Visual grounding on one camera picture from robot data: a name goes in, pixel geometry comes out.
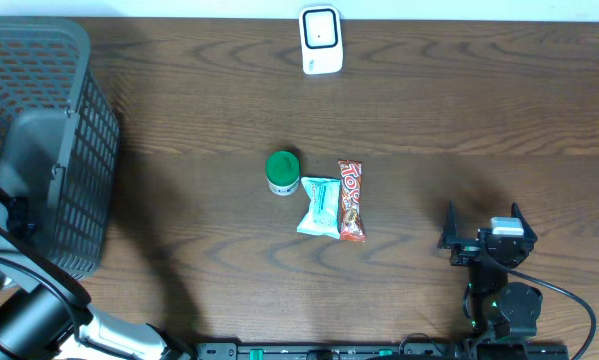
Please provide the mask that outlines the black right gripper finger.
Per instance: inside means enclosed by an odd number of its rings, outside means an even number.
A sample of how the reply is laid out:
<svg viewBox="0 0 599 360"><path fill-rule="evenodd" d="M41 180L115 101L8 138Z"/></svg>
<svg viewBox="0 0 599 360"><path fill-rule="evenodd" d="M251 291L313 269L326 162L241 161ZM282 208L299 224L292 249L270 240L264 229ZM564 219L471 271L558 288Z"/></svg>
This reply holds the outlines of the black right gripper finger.
<svg viewBox="0 0 599 360"><path fill-rule="evenodd" d="M520 207L516 202L513 202L511 205L511 216L520 221L521 227L524 231L524 237L529 240L536 240L537 235L530 227L528 222L525 220L524 216L521 213Z"/></svg>
<svg viewBox="0 0 599 360"><path fill-rule="evenodd" d="M452 245L457 238L457 223L455 206L452 201L449 202L446 218L441 233L441 244Z"/></svg>

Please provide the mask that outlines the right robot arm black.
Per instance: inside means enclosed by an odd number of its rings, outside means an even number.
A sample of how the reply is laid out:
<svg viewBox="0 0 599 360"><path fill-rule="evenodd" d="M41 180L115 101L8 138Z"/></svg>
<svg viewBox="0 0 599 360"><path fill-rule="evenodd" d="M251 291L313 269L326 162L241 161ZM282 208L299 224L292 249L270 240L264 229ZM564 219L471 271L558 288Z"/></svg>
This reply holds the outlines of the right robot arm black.
<svg viewBox="0 0 599 360"><path fill-rule="evenodd" d="M448 207L438 247L450 251L450 264L468 269L466 311L475 332L492 341L525 340L537 333L541 291L508 276L534 249L537 236L517 204L508 217L493 217L473 238L458 234L455 207Z"/></svg>

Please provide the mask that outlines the green lid white jar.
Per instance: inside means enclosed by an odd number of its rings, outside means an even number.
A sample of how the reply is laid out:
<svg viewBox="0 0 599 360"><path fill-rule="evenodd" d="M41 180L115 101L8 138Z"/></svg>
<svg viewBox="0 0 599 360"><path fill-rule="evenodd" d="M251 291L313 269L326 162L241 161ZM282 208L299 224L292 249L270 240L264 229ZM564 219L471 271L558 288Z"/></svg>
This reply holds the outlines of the green lid white jar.
<svg viewBox="0 0 599 360"><path fill-rule="evenodd" d="M289 196L299 186L301 170L298 158L289 151L271 154L265 165L268 187L278 196Z"/></svg>

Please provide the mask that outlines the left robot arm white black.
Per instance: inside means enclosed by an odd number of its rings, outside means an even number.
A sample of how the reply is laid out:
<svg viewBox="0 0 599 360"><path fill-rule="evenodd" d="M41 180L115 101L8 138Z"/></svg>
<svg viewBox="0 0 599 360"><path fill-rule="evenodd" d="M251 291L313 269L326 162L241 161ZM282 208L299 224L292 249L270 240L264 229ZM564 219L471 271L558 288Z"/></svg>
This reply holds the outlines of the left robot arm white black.
<svg viewBox="0 0 599 360"><path fill-rule="evenodd" d="M0 359L194 359L185 343L149 324L122 321L8 232L20 201L0 188Z"/></svg>

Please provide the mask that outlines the red Top chocolate bar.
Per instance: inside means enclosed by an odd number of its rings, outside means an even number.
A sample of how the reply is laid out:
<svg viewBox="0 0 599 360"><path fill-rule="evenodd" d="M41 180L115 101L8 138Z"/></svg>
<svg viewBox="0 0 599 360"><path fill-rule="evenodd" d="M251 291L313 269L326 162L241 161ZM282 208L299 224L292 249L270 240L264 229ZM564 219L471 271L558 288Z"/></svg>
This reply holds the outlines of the red Top chocolate bar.
<svg viewBox="0 0 599 360"><path fill-rule="evenodd" d="M362 163L352 160L338 161L341 176L340 239L351 242L364 242L366 234L360 217L360 196L362 185Z"/></svg>

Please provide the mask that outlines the light blue snack packet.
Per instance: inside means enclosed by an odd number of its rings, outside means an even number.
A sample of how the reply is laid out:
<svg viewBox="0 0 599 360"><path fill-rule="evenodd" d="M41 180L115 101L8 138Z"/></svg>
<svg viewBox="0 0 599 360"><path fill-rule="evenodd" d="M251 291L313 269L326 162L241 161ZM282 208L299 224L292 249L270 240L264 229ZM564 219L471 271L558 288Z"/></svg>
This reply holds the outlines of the light blue snack packet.
<svg viewBox="0 0 599 360"><path fill-rule="evenodd" d="M308 195L307 213L297 226L299 233L340 237L338 228L338 201L340 181L332 178L304 177L301 184Z"/></svg>

